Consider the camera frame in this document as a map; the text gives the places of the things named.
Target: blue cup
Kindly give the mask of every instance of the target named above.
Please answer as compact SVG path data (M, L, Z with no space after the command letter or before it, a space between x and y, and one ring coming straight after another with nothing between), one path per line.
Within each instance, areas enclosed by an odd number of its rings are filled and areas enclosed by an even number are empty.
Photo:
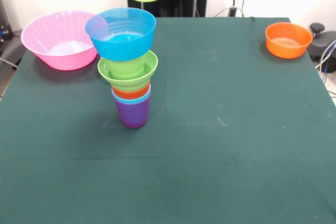
M116 8L93 16L85 29L101 57L127 61L151 49L155 27L155 17L146 10Z

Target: bowl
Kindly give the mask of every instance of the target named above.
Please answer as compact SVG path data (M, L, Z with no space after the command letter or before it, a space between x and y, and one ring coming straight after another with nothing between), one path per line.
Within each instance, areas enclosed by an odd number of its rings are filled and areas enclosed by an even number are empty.
M23 29L22 44L52 68L75 70L85 67L97 55L85 32L85 24L93 16L83 10L40 16Z
M151 77L158 66L158 59L155 53L148 51L144 55L144 70L143 75L131 80L118 80L110 71L107 64L107 59L101 58L98 62L98 71L103 78L112 86L121 91L136 91L144 88L151 80Z
M155 27L155 17L146 10L116 8L92 17L86 32L102 58L126 61L151 49Z
M151 85L149 84L149 89L148 91L146 92L145 95L139 97L139 98L136 98L136 99L132 99L132 100L129 100L129 99L122 99L121 97L117 96L113 89L112 90L112 95L114 97L115 100L119 101L119 102L122 102L122 103L126 103L126 104L135 104L135 103L139 103L139 102L142 102L144 100L146 100L148 98L148 96L150 95L151 93Z
M266 29L266 47L270 53L280 58L300 57L312 40L310 31L292 23L274 23Z
M114 92L116 96L122 99L126 99L126 100L134 100L134 99L144 96L148 92L149 86L150 86L150 82L142 89L139 89L133 92L121 91L121 90L116 89L113 86L111 87L112 87L112 91Z
M114 78L118 80L131 80L143 75L144 60L145 57L143 55L133 60L106 60L105 62Z

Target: green bowl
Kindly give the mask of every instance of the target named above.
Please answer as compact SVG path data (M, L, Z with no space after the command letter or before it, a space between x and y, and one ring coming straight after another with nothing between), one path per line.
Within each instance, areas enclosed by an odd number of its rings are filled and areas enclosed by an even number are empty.
M112 86L121 91L136 91L145 87L150 82L158 66L158 57L152 51L143 56L144 68L142 76L131 80L118 80L113 76L108 64L108 59L101 58L98 62L98 71Z
M110 70L112 78L116 80L132 80L143 76L145 55L133 60L106 60L105 65Z

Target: orange bowl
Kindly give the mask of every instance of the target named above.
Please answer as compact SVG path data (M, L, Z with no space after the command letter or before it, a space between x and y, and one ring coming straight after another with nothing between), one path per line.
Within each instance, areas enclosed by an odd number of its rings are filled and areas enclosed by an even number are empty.
M115 89L114 86L112 86L112 89L116 96L122 99L134 100L134 99L143 97L145 94L147 94L150 83L151 82L149 81L145 87L143 87L142 89L136 90L136 91L129 91L129 92L121 91L121 90Z
M303 55L313 35L304 27L288 23L274 23L266 29L266 47L273 55L294 59Z

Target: green tablecloth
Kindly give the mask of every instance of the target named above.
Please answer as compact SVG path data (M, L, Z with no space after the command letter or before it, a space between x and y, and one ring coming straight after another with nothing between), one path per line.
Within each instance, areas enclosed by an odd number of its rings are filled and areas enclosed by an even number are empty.
M307 54L266 50L280 20L158 19L137 130L97 60L27 52L0 103L0 223L336 223L336 110Z

